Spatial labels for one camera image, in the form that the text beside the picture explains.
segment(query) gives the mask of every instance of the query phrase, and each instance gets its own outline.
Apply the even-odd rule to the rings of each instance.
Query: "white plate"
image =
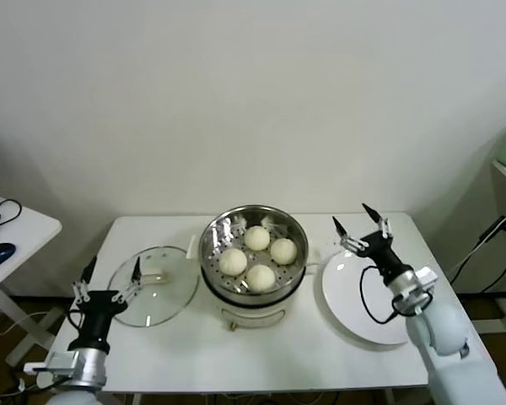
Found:
[[[405,320],[398,316],[386,325],[374,322],[363,308],[359,282],[362,270],[374,263],[350,251],[335,255],[322,274],[322,292],[331,313],[349,331],[378,344],[401,344],[408,341]],[[369,311],[379,320],[392,312],[390,290],[382,283],[376,269],[363,278],[363,295]]]

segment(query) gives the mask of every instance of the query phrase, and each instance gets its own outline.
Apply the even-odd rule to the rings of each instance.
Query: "white bun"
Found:
[[[298,249],[290,239],[278,239],[270,247],[270,256],[275,263],[286,266],[296,260]]]
[[[257,264],[246,276],[247,285],[255,293],[263,293],[276,283],[276,274],[268,266]]]
[[[247,257],[243,251],[238,249],[227,249],[219,258],[219,269],[221,273],[228,276],[237,276],[247,267]]]
[[[245,232],[245,245],[252,251],[264,251],[270,245],[270,234],[261,226],[253,226]]]

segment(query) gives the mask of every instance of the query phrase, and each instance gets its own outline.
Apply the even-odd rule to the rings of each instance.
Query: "floor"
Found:
[[[52,306],[69,307],[65,302],[34,302],[31,300],[21,300],[19,305],[28,313],[37,311],[48,311]],[[491,319],[501,316],[501,313],[492,300],[470,300],[465,303],[467,312],[472,319]],[[53,326],[53,332],[62,324],[58,321]],[[5,330],[11,325],[11,321],[2,316],[0,319],[0,331]],[[5,336],[0,336],[0,394],[14,386],[13,376],[21,376],[17,370],[11,370],[5,363],[7,354],[20,342],[24,337],[24,332],[15,327]],[[498,367],[498,373],[506,386],[506,334],[485,335],[482,337],[489,353],[492,355]],[[41,348],[33,348],[25,357],[26,361],[42,361],[46,356],[46,352]],[[33,378],[23,376],[27,385],[33,383]],[[394,390],[396,399],[403,398],[409,392],[416,390],[425,390],[425,388],[410,390]],[[224,395],[153,395],[143,396],[142,405],[291,405],[291,404],[310,404],[315,399],[315,405],[385,405],[384,393],[380,390],[372,391],[343,391],[343,392],[324,392],[320,393],[302,393],[290,396],[287,393],[278,393],[271,396],[255,395],[255,396],[224,396]],[[29,405],[45,404],[52,395],[48,392],[28,399]],[[132,395],[117,395],[117,399],[125,404],[132,403]]]

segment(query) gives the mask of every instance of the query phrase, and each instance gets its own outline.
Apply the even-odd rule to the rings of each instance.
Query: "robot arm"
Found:
[[[27,374],[52,373],[53,383],[65,390],[96,392],[105,386],[105,359],[110,351],[107,336],[112,318],[127,309],[141,288],[141,265],[137,259],[129,285],[123,291],[89,291],[96,258],[84,269],[80,281],[73,283],[75,304],[83,315],[76,326],[78,337],[66,353],[52,353],[46,363],[27,363]]]
[[[406,318],[406,329],[428,371],[428,385],[438,405],[506,405],[506,390],[494,365],[482,357],[467,319],[453,306],[433,297],[437,276],[429,268],[415,272],[392,251],[387,219],[363,205],[379,229],[352,238],[334,218],[342,246],[358,257],[369,257],[394,295],[395,316]]]

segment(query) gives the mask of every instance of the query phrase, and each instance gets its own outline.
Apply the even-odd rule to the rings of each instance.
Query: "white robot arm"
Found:
[[[415,272],[391,250],[387,219],[363,205],[379,229],[353,239],[334,218],[342,246],[369,257],[394,295],[392,316],[406,318],[406,329],[428,371],[428,386],[437,405],[506,405],[506,390],[497,370],[484,359],[460,309],[433,297],[436,275],[427,267]]]

